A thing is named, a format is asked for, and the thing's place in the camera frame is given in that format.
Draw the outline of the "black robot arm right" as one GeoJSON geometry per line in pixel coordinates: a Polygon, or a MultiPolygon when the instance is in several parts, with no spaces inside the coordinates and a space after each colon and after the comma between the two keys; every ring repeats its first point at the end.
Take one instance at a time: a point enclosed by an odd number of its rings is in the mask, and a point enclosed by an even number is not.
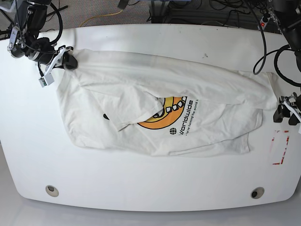
{"type": "Polygon", "coordinates": [[[265,73],[228,70],[180,59],[119,51],[54,49],[55,40],[39,38],[51,2],[27,0],[16,8],[9,51],[38,65],[43,86],[53,82],[51,70],[63,68],[57,89],[65,123],[91,127],[97,117],[117,130],[131,124],[149,129],[168,127],[182,114],[187,98],[205,103],[205,114],[229,107],[231,116],[250,123],[263,110],[275,110],[273,121],[301,121],[301,98],[277,98],[265,73]]]}

